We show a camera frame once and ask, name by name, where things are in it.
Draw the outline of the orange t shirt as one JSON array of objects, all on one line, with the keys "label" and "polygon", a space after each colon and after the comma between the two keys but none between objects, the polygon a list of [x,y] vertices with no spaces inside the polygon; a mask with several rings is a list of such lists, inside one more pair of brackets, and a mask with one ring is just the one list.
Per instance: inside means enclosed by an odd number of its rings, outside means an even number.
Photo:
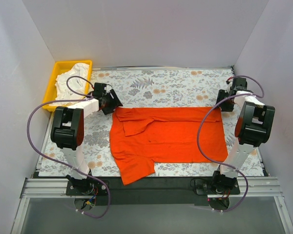
[{"label": "orange t shirt", "polygon": [[155,172],[155,163],[202,163],[228,156],[220,110],[210,107],[117,108],[110,148],[122,182]]}]

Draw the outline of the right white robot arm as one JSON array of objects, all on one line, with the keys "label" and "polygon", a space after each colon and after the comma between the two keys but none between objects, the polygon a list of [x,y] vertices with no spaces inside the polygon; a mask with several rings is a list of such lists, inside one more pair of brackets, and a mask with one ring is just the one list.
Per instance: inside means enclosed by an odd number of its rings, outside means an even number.
[{"label": "right white robot arm", "polygon": [[275,107],[260,102],[248,89],[247,76],[229,78],[226,90],[219,90],[217,102],[222,112],[232,112],[234,105],[241,108],[234,130],[234,145],[226,160],[213,173],[211,187],[217,194],[232,190],[237,185],[238,169],[249,154],[271,135]]}]

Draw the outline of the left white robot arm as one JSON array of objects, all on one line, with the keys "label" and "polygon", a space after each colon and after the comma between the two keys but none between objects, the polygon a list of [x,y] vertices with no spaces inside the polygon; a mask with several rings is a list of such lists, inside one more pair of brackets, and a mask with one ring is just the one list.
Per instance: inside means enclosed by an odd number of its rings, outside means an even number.
[{"label": "left white robot arm", "polygon": [[55,109],[50,138],[61,152],[72,172],[66,177],[79,180],[77,189],[83,195],[89,195],[94,190],[92,180],[86,178],[90,169],[83,155],[84,119],[94,112],[102,111],[111,114],[122,103],[114,89],[107,90],[107,84],[94,83],[94,91],[90,100],[80,101],[67,107],[58,106]]}]

